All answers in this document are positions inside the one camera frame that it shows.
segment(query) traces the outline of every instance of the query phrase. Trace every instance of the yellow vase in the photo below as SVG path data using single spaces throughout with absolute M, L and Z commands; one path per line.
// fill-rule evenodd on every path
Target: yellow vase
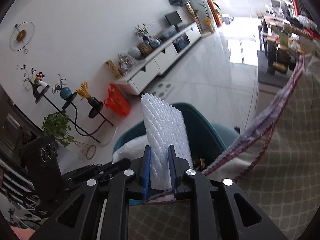
M 204 23 L 208 26 L 209 32 L 214 33 L 214 29 L 212 27 L 212 19 L 206 18 L 206 19 L 204 19 Z

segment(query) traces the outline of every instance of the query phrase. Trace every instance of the blue vase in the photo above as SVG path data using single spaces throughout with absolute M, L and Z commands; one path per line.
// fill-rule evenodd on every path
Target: blue vase
M 61 96 L 61 98 L 64 99 L 64 100 L 66 100 L 66 101 L 68 100 L 68 98 L 69 98 L 71 95 L 72 95 L 72 92 L 71 92 L 70 88 L 68 88 L 68 87 L 64 87 L 64 88 L 62 88 L 61 91 L 60 91 L 60 96 Z

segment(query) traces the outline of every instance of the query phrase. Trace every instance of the blue and white vase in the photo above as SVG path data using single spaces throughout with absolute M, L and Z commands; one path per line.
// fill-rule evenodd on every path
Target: blue and white vase
M 150 38 L 149 44 L 153 49 L 155 49 L 161 45 L 161 41 L 158 38 L 153 37 L 153 38 Z

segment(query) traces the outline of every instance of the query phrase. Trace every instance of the hanging decoration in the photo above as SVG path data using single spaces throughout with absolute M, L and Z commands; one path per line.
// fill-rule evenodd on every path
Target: hanging decoration
M 12 51 L 24 49 L 23 53 L 27 54 L 29 50 L 26 46 L 29 44 L 35 33 L 35 25 L 32 22 L 23 22 L 20 25 L 16 24 L 14 29 L 15 30 L 10 37 L 10 49 Z

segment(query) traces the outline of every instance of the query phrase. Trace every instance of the tall plant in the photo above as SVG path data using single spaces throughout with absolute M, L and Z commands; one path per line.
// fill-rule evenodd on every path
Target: tall plant
M 71 131 L 70 125 L 68 125 L 68 116 L 66 111 L 62 110 L 53 114 L 48 114 L 43 118 L 42 130 L 44 135 L 54 135 L 57 142 L 61 143 L 64 147 L 67 147 L 74 141 L 74 137 L 69 134 Z
M 204 16 L 206 16 L 207 18 L 210 18 L 209 10 L 208 10 L 208 8 L 206 6 L 206 3 L 204 2 L 204 0 L 202 0 L 202 2 L 203 3 L 198 3 L 198 4 L 201 5 L 204 8 L 204 11 L 205 11 L 205 14 L 203 13 Z

